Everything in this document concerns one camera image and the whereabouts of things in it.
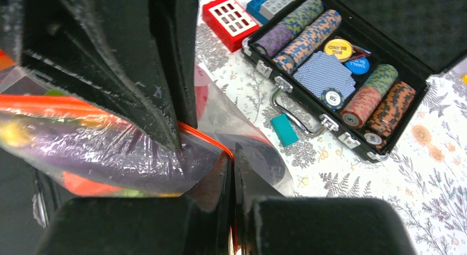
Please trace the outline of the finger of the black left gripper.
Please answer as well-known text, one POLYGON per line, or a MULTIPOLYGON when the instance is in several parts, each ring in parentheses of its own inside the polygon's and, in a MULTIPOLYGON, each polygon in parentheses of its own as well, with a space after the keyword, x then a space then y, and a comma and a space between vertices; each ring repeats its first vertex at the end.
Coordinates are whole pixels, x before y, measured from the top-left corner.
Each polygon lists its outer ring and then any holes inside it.
POLYGON ((149 0, 156 39, 176 117, 197 128, 194 62, 199 0, 149 0))
POLYGON ((158 145, 180 146, 149 0, 1 0, 1 49, 42 82, 130 121, 158 145))

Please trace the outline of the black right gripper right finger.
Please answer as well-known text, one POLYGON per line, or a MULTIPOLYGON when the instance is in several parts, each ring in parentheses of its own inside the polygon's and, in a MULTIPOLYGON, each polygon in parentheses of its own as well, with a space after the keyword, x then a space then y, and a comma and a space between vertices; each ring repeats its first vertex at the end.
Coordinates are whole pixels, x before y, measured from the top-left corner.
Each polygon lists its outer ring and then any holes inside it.
POLYGON ((282 195, 235 150, 233 245, 242 254, 415 254, 401 218, 377 198, 282 195))

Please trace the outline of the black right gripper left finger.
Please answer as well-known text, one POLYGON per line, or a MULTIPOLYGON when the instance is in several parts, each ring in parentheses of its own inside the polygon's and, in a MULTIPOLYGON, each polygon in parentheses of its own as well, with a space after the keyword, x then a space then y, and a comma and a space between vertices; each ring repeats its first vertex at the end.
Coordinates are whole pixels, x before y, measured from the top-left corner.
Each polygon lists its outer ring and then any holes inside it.
POLYGON ((222 153, 197 184, 172 198, 74 198, 37 254, 229 254, 231 166, 222 153))

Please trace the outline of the orange toy carrot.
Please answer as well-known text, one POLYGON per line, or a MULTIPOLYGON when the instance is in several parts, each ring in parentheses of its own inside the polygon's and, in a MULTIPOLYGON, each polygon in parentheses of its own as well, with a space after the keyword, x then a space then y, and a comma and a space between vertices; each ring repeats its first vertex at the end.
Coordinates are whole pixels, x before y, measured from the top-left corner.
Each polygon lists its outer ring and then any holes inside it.
POLYGON ((62 172, 63 186, 68 191, 78 196, 105 196, 123 190, 103 183, 94 182, 70 172, 62 172))

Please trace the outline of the purple toy eggplant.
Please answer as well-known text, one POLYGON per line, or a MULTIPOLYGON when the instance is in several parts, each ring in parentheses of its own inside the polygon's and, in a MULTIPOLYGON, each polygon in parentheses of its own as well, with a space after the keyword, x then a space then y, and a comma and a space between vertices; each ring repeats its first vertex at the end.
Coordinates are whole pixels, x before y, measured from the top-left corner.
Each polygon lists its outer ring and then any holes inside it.
POLYGON ((189 134, 164 149, 133 127, 29 124, 30 144, 16 153, 42 167, 150 193, 184 193, 215 165, 221 151, 189 134))

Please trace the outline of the clear zip top bag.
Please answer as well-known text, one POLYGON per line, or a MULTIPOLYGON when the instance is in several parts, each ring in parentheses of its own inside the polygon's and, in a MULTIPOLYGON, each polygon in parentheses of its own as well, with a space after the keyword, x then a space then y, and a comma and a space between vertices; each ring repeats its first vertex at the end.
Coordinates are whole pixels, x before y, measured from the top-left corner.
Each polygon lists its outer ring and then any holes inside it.
POLYGON ((179 196, 239 145, 255 174, 284 195, 291 174, 266 136, 195 66, 198 128, 161 147, 129 122, 71 96, 47 92, 1 54, 1 148, 79 196, 179 196))

